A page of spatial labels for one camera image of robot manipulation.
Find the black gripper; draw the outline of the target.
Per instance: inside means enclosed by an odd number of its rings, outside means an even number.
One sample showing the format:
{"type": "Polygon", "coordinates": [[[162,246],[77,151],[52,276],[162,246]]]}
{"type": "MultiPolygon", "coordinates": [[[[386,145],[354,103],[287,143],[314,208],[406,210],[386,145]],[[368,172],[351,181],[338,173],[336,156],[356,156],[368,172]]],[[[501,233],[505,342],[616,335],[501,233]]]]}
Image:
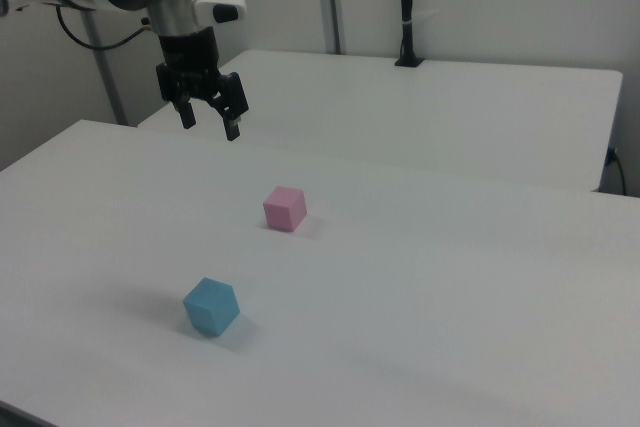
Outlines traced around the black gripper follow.
{"type": "Polygon", "coordinates": [[[206,100],[221,116],[227,140],[237,139],[241,116],[249,106],[239,74],[220,76],[214,30],[205,28],[186,36],[160,36],[159,42],[164,57],[164,62],[156,66],[160,95],[173,105],[183,128],[196,125],[190,98],[206,100]]]}

